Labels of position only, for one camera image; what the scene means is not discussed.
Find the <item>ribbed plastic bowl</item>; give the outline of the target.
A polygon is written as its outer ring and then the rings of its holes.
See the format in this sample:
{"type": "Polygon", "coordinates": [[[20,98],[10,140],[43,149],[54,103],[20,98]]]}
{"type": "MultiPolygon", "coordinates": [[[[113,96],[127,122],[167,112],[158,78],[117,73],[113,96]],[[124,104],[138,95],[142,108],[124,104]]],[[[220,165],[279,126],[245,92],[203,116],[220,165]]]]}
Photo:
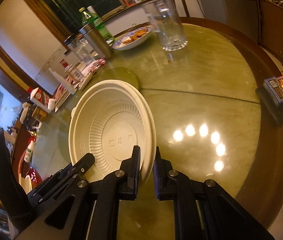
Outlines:
{"type": "Polygon", "coordinates": [[[148,180],[156,154],[156,129],[145,98],[133,85],[122,80],[104,80],[80,98],[71,113],[68,133],[69,155],[76,164],[86,153],[95,162],[84,177],[102,180],[141,149],[139,184],[148,180]]]}

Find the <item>hula hoop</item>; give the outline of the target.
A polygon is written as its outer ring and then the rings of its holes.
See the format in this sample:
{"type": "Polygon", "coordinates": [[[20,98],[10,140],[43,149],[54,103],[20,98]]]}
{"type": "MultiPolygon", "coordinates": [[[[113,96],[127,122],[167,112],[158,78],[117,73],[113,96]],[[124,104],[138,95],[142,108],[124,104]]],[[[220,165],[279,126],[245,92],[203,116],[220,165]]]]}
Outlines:
{"type": "Polygon", "coordinates": [[[24,161],[24,157],[26,155],[26,151],[24,151],[20,157],[17,167],[17,178],[18,182],[22,183],[22,179],[24,179],[28,172],[28,163],[24,161]]]}

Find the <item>red plate underneath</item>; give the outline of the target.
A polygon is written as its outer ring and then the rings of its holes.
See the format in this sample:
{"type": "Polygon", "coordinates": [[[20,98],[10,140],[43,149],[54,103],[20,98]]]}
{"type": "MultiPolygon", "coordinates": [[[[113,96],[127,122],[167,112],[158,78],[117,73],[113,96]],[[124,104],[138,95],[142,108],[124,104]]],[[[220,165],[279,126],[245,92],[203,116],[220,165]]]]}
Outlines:
{"type": "Polygon", "coordinates": [[[42,178],[38,174],[37,170],[30,167],[25,177],[23,177],[22,174],[19,174],[18,182],[22,189],[24,189],[25,193],[29,193],[42,183],[42,178]]]}

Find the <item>white milk bottle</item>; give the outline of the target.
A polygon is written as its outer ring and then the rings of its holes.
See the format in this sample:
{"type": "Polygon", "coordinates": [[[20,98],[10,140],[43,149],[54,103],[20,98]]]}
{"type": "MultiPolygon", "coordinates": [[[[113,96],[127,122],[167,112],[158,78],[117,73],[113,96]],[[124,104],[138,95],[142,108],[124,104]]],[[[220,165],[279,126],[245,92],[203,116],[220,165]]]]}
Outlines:
{"type": "Polygon", "coordinates": [[[33,156],[33,152],[34,152],[34,148],[35,148],[35,141],[31,141],[26,149],[26,153],[24,155],[24,161],[26,163],[31,163],[31,159],[33,156]]]}

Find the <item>white paper cup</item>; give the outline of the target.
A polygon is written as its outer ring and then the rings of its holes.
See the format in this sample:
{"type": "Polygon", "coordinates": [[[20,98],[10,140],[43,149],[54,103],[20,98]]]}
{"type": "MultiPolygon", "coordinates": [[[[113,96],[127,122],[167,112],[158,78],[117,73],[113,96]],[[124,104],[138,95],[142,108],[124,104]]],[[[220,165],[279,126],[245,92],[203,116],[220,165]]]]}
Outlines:
{"type": "Polygon", "coordinates": [[[56,99],[50,98],[50,99],[48,100],[48,106],[47,106],[47,108],[48,108],[50,111],[52,111],[53,109],[55,109],[55,105],[56,105],[56,99]]]}

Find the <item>white liquor bottle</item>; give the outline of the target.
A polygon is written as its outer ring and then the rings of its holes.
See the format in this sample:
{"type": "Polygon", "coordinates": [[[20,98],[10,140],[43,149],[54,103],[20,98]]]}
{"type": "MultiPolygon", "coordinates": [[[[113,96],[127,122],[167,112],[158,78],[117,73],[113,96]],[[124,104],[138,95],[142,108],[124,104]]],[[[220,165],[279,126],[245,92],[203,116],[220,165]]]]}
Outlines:
{"type": "Polygon", "coordinates": [[[52,110],[48,108],[49,99],[50,97],[39,87],[33,89],[30,93],[30,101],[40,107],[46,113],[52,112],[52,110]]]}

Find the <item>steel thermos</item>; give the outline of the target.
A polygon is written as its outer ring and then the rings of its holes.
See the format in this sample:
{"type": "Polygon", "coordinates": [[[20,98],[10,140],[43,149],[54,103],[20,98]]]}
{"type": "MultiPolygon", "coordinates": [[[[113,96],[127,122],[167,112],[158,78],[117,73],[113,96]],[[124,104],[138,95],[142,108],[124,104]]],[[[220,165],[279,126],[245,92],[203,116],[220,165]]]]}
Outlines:
{"type": "Polygon", "coordinates": [[[94,24],[84,25],[79,32],[102,59],[108,59],[114,54],[113,49],[106,43],[94,24]]]}

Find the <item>plate of snacks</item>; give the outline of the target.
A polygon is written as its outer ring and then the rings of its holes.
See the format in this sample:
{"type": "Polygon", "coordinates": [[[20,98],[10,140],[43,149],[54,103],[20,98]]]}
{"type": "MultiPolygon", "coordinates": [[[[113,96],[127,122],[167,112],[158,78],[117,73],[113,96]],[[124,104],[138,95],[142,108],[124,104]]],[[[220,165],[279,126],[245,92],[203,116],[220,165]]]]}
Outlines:
{"type": "Polygon", "coordinates": [[[130,31],[123,37],[114,42],[112,48],[114,50],[123,51],[136,48],[145,42],[152,34],[152,27],[146,26],[130,31]]]}

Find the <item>playing card box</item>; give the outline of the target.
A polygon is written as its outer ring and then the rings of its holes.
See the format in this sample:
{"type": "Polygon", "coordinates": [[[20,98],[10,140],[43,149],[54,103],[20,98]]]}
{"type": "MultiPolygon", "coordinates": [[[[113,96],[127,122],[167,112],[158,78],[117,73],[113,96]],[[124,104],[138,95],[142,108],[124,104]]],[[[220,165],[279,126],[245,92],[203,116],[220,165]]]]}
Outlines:
{"type": "Polygon", "coordinates": [[[277,106],[283,103],[283,76],[265,79],[263,87],[277,106]]]}

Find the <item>green soda bottle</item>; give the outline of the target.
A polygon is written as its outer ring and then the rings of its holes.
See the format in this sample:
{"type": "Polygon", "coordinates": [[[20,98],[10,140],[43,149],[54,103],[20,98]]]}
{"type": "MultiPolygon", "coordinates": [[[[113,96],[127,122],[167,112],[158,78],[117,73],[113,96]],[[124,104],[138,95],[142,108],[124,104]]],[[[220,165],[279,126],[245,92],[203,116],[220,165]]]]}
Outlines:
{"type": "Polygon", "coordinates": [[[81,13],[82,26],[85,26],[89,23],[93,24],[108,45],[114,43],[115,39],[113,35],[109,32],[101,18],[99,18],[96,13],[89,12],[88,9],[85,9],[84,7],[80,8],[79,12],[81,13]]]}

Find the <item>glass mug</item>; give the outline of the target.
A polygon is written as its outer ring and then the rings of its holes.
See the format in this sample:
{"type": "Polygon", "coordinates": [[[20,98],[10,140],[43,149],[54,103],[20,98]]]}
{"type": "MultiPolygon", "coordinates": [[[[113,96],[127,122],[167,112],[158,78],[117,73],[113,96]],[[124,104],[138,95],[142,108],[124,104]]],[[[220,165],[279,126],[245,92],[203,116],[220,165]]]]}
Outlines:
{"type": "Polygon", "coordinates": [[[182,22],[173,0],[152,0],[142,5],[149,23],[165,51],[177,51],[188,45],[182,22]]]}

